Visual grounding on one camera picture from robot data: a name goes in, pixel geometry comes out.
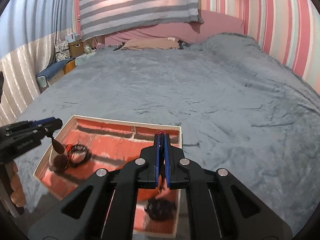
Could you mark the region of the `person's left hand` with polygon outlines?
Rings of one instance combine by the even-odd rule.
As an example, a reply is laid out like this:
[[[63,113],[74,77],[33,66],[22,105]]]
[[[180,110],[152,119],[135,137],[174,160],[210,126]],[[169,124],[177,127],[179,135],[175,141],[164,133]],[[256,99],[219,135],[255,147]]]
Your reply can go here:
[[[10,199],[17,207],[24,207],[26,203],[25,194],[23,191],[20,178],[17,174],[18,168],[14,161],[12,162],[12,170],[13,170],[13,176],[10,181],[10,186],[13,192],[10,195]]]

